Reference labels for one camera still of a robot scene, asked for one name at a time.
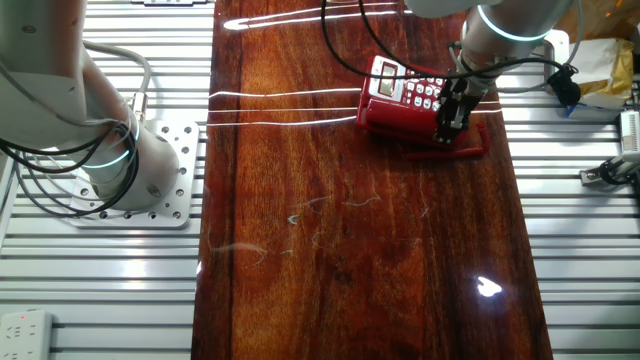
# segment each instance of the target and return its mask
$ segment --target metal slat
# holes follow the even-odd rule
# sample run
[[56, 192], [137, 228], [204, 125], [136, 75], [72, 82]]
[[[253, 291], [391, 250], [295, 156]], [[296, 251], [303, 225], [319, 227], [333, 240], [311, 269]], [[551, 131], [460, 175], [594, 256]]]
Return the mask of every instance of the metal slat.
[[640, 306], [545, 305], [544, 314], [548, 326], [634, 325], [640, 322]]
[[193, 302], [195, 292], [128, 291], [0, 291], [0, 302], [5, 301], [92, 301], [92, 302]]
[[161, 353], [161, 352], [75, 352], [75, 353], [53, 353], [49, 360], [189, 360], [190, 352], [182, 353]]
[[640, 353], [640, 330], [637, 329], [559, 329], [549, 328], [551, 347], [555, 350], [627, 350]]
[[53, 329], [51, 347], [54, 349], [191, 349], [191, 327], [155, 328], [78, 327]]
[[553, 354], [554, 360], [638, 360], [640, 353], [636, 354]]
[[112, 248], [19, 248], [2, 249], [3, 258], [198, 258], [198, 248], [112, 249]]
[[12, 260], [0, 261], [4, 278], [195, 279], [196, 260]]
[[0, 281], [0, 291], [100, 291], [127, 296], [129, 292], [171, 292], [195, 291], [196, 284], [188, 280], [34, 280], [22, 278], [20, 280], [4, 279]]
[[538, 280], [634, 280], [640, 278], [638, 260], [536, 260]]
[[[13, 218], [7, 227], [7, 236], [65, 236], [65, 237], [86, 237], [86, 236], [111, 236], [111, 237], [131, 237], [138, 232], [135, 230], [79, 230], [70, 226], [64, 219], [41, 218], [38, 226], [33, 224], [31, 218]], [[173, 230], [168, 233], [165, 230], [145, 230], [147, 236], [184, 236], [187, 234], [197, 236], [200, 233], [200, 219], [191, 219], [185, 229]]]
[[28, 309], [40, 309], [54, 315], [54, 324], [65, 325], [184, 325], [193, 322], [193, 304], [168, 303], [155, 305], [152, 303], [130, 305], [127, 303], [111, 304], [96, 302], [83, 304], [55, 304], [29, 302], [28, 304], [8, 304], [0, 302], [0, 313], [8, 314]]

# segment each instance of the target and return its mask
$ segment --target wood grain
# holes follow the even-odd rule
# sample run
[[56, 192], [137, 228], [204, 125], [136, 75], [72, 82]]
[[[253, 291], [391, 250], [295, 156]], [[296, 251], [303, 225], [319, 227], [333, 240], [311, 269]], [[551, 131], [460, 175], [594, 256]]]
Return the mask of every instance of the wood grain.
[[[499, 111], [472, 116], [484, 158], [402, 161], [354, 128], [363, 79], [326, 50], [319, 5], [216, 3], [192, 358], [551, 359]], [[378, 49], [336, 6], [332, 41], [364, 69]], [[397, 54], [447, 70], [463, 14], [367, 11]]]

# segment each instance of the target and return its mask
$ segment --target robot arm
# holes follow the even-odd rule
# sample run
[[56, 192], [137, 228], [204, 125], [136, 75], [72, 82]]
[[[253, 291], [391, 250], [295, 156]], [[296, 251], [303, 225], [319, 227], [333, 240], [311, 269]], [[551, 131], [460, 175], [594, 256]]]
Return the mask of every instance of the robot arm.
[[[569, 9], [574, 0], [406, 0], [414, 14], [442, 17], [471, 9], [461, 31], [461, 51], [457, 61], [458, 73], [484, 69], [505, 61], [528, 58], [541, 45], [552, 27]], [[449, 143], [468, 128], [468, 117], [495, 80], [502, 68], [482, 76], [447, 81], [442, 92], [438, 113], [438, 132], [435, 141]], [[553, 80], [562, 88], [563, 103], [577, 102], [579, 89], [571, 84], [572, 74], [562, 74]]]

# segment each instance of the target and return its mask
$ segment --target white power strip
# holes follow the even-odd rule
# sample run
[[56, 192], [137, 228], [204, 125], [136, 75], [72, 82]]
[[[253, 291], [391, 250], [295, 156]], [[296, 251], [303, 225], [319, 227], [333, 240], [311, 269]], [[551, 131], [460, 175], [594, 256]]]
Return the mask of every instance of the white power strip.
[[51, 314], [34, 310], [0, 319], [0, 360], [47, 360]]

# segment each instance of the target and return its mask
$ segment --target black cable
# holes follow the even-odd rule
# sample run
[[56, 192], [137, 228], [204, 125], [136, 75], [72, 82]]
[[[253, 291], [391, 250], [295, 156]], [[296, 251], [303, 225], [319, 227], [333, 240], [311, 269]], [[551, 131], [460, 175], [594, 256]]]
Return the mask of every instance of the black cable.
[[[120, 135], [124, 135], [127, 133], [126, 129], [123, 130], [121, 127], [118, 127], [119, 131], [118, 133], [120, 133]], [[39, 203], [34, 197], [33, 195], [29, 192], [29, 190], [27, 189], [27, 186], [24, 183], [24, 180], [22, 178], [22, 175], [19, 173], [19, 169], [18, 169], [18, 164], [15, 163], [15, 169], [16, 171], [18, 171], [18, 183], [20, 185], [20, 187], [22, 188], [22, 191], [24, 192], [25, 196], [31, 200], [34, 205], [36, 205], [38, 208], [40, 208], [41, 210], [45, 211], [48, 214], [57, 216], [57, 217], [62, 217], [62, 218], [77, 218], [80, 216], [85, 216], [85, 215], [90, 215], [90, 214], [95, 214], [95, 213], [99, 213], [102, 212], [104, 210], [107, 210], [111, 207], [113, 207], [115, 204], [118, 203], [118, 201], [120, 201], [125, 195], [126, 193], [129, 191], [129, 189], [131, 189], [131, 186], [133, 185], [137, 174], [138, 174], [138, 169], [139, 169], [139, 154], [137, 151], [135, 151], [136, 146], [135, 146], [135, 137], [133, 136], [132, 133], [129, 134], [129, 136], [127, 137], [125, 144], [128, 145], [129, 148], [129, 160], [131, 160], [131, 156], [134, 156], [135, 158], [133, 159], [133, 161], [131, 161], [130, 166], [127, 169], [127, 172], [125, 174], [125, 178], [124, 178], [124, 186], [121, 188], [121, 190], [112, 198], [110, 198], [108, 201], [106, 201], [103, 205], [97, 207], [96, 209], [90, 210], [90, 211], [86, 211], [86, 210], [80, 210], [80, 209], [76, 209], [73, 208], [71, 206], [68, 206], [66, 204], [61, 203], [60, 201], [58, 201], [57, 199], [55, 199], [53, 196], [51, 196], [50, 194], [48, 194], [44, 188], [40, 185], [40, 182], [38, 181], [38, 179], [34, 176], [33, 171], [29, 168], [28, 171], [32, 177], [32, 179], [34, 180], [36, 186], [38, 186], [38, 188], [51, 200], [53, 200], [55, 203], [57, 203], [58, 205], [73, 211], [74, 214], [68, 214], [68, 213], [59, 213], [56, 211], [53, 211], [49, 208], [47, 208], [46, 206], [42, 205], [41, 203]]]
[[92, 148], [89, 150], [87, 155], [84, 158], [82, 158], [82, 160], [80, 160], [76, 164], [74, 164], [73, 166], [69, 166], [69, 167], [66, 167], [66, 168], [50, 169], [50, 168], [44, 168], [44, 167], [41, 167], [41, 166], [34, 165], [34, 164], [30, 163], [28, 160], [26, 160], [25, 158], [22, 158], [19, 155], [17, 155], [15, 152], [13, 152], [9, 147], [7, 147], [3, 143], [0, 143], [0, 150], [2, 150], [5, 154], [7, 154], [9, 157], [11, 157], [16, 162], [18, 162], [18, 163], [20, 163], [20, 164], [22, 164], [22, 165], [24, 165], [24, 166], [26, 166], [26, 167], [28, 167], [28, 168], [30, 168], [32, 170], [36, 170], [36, 171], [39, 171], [39, 172], [45, 173], [45, 174], [64, 174], [64, 173], [68, 173], [70, 171], [76, 170], [76, 169], [80, 168], [82, 165], [86, 164], [91, 159], [91, 156], [93, 156], [93, 154], [95, 154], [95, 152], [98, 151], [98, 148], [100, 147], [100, 145], [102, 145], [104, 140], [111, 133], [113, 133], [116, 129], [118, 129], [120, 125], [122, 125], [122, 124], [116, 124], [115, 126], [113, 126], [111, 128], [111, 130], [109, 130], [108, 132], [105, 132], [103, 135], [101, 135], [98, 138], [92, 140], [95, 143], [92, 145]]
[[30, 154], [36, 154], [36, 155], [45, 155], [45, 156], [60, 156], [60, 155], [69, 155], [69, 154], [74, 154], [77, 153], [79, 151], [82, 150], [86, 150], [88, 148], [90, 148], [92, 145], [94, 145], [97, 141], [100, 141], [100, 136], [89, 141], [88, 143], [85, 143], [83, 145], [71, 148], [71, 149], [67, 149], [67, 150], [59, 150], [59, 151], [44, 151], [44, 150], [38, 150], [38, 149], [30, 149], [24, 146], [20, 146], [18, 144], [14, 144], [12, 142], [9, 142], [7, 140], [4, 139], [0, 139], [0, 144], [15, 149], [15, 150], [19, 150], [22, 152], [27, 152]]
[[322, 6], [320, 9], [320, 23], [322, 26], [322, 35], [324, 37], [324, 41], [327, 44], [327, 48], [329, 49], [329, 51], [331, 52], [331, 55], [333, 55], [333, 57], [340, 63], [340, 65], [342, 65], [343, 67], [345, 67], [347, 70], [356, 73], [358, 75], [361, 76], [365, 76], [365, 77], [369, 77], [369, 78], [374, 78], [374, 79], [415, 79], [415, 78], [423, 78], [423, 77], [431, 77], [431, 78], [439, 78], [439, 79], [464, 79], [464, 78], [468, 78], [471, 76], [478, 76], [478, 75], [482, 75], [491, 71], [496, 71], [496, 70], [500, 70], [503, 68], [507, 68], [507, 67], [511, 67], [514, 65], [520, 65], [520, 64], [526, 64], [526, 63], [542, 63], [542, 64], [549, 64], [549, 65], [553, 65], [558, 69], [562, 69], [563, 65], [556, 62], [556, 61], [552, 61], [552, 60], [547, 60], [547, 59], [541, 59], [541, 58], [525, 58], [525, 59], [517, 59], [517, 60], [512, 60], [512, 61], [505, 61], [493, 66], [489, 66], [487, 68], [484, 69], [480, 69], [480, 70], [476, 70], [476, 71], [472, 71], [472, 72], [468, 72], [468, 73], [464, 73], [464, 74], [455, 74], [455, 75], [442, 75], [442, 74], [432, 74], [432, 73], [428, 73], [425, 72], [423, 70], [419, 70], [419, 69], [415, 69], [413, 67], [407, 66], [403, 61], [401, 61], [400, 59], [398, 59], [397, 56], [393, 55], [388, 49], [386, 49], [386, 47], [384, 46], [384, 44], [382, 44], [382, 42], [380, 41], [380, 39], [378, 38], [378, 36], [375, 34], [375, 32], [373, 31], [373, 29], [371, 29], [371, 26], [367, 26], [368, 24], [368, 20], [367, 20], [367, 16], [366, 14], [363, 12], [363, 8], [364, 6], [362, 5], [362, 0], [359, 0], [359, 4], [361, 4], [361, 15], [362, 15], [362, 19], [365, 22], [365, 26], [367, 27], [367, 30], [369, 31], [369, 34], [371, 35], [371, 37], [374, 39], [374, 41], [376, 41], [376, 43], [380, 46], [380, 48], [385, 51], [387, 53], [387, 55], [389, 55], [389, 57], [398, 62], [399, 64], [407, 67], [408, 69], [411, 69], [413, 71], [416, 72], [416, 75], [394, 75], [394, 76], [385, 76], [385, 75], [376, 75], [376, 74], [370, 74], [361, 70], [358, 70], [356, 68], [354, 68], [353, 66], [349, 65], [346, 61], [344, 61], [344, 59], [342, 59], [340, 57], [340, 55], [336, 52], [336, 50], [333, 48], [333, 45], [331, 44], [331, 41], [329, 40], [329, 35], [327, 33], [327, 24], [326, 24], [326, 12], [327, 12], [327, 0], [322, 0]]

